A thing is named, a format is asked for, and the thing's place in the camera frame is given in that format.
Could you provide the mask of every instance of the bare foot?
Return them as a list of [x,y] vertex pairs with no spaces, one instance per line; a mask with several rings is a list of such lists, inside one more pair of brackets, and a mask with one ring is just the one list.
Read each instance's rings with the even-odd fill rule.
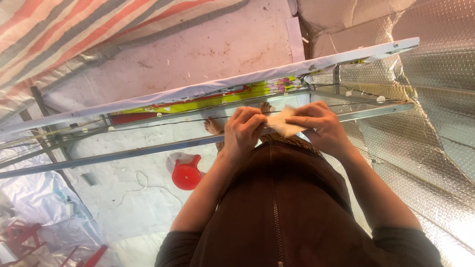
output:
[[269,102],[261,102],[260,109],[262,111],[262,114],[269,116],[270,115],[270,108],[272,106],[270,105]]
[[224,128],[211,117],[208,117],[208,119],[203,124],[205,125],[206,132],[212,135],[217,135],[219,132],[224,130]]

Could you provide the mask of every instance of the left hand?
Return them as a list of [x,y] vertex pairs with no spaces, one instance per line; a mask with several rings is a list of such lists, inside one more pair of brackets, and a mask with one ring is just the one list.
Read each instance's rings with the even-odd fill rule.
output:
[[232,161],[246,157],[255,147],[267,117],[255,107],[239,107],[224,125],[224,148],[221,151]]

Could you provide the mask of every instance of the brown shirt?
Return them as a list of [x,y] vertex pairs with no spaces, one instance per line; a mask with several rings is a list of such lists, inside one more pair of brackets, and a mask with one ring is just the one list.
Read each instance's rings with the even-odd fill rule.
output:
[[421,231],[356,223],[343,177],[323,158],[282,142],[256,148],[203,233],[170,232],[167,266],[442,266]]

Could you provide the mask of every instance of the plaid pants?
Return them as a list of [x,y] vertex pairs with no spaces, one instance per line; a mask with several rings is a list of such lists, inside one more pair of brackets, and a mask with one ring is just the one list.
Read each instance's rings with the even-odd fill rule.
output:
[[[305,141],[304,139],[298,137],[297,135],[292,135],[290,137],[284,138],[278,133],[270,133],[270,134],[264,134],[259,137],[259,140],[261,140],[262,143],[270,141],[270,140],[276,140],[276,141],[281,141],[284,143],[289,143],[293,145],[300,146],[302,148],[308,149],[311,152],[317,154],[318,156],[322,157],[322,154],[320,153],[319,150],[317,150],[314,145],[311,143]],[[216,143],[216,148],[218,149],[218,153],[223,149],[224,147],[224,142],[219,142]]]

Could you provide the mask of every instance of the striped tarp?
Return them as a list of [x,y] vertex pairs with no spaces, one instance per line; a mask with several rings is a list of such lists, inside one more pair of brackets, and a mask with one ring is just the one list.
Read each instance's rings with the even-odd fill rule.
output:
[[200,24],[249,0],[0,0],[0,123],[123,49]]

